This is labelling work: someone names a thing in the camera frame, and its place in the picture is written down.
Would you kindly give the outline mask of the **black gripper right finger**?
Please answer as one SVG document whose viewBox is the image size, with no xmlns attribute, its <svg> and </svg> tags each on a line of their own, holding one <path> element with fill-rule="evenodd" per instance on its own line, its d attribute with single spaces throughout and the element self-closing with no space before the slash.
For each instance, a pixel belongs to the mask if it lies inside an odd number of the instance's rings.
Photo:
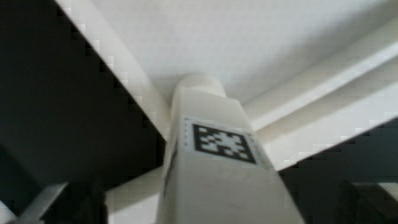
<svg viewBox="0 0 398 224">
<path fill-rule="evenodd" d="M 335 224 L 398 224 L 398 183 L 340 183 Z"/>
</svg>

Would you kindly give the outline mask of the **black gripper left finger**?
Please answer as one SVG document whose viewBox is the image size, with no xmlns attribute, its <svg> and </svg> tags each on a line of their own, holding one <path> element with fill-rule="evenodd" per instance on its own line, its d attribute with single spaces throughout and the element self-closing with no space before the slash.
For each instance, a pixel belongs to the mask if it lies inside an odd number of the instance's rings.
<svg viewBox="0 0 398 224">
<path fill-rule="evenodd" d="M 104 199 L 97 182 L 47 185 L 10 224 L 108 224 Z"/>
</svg>

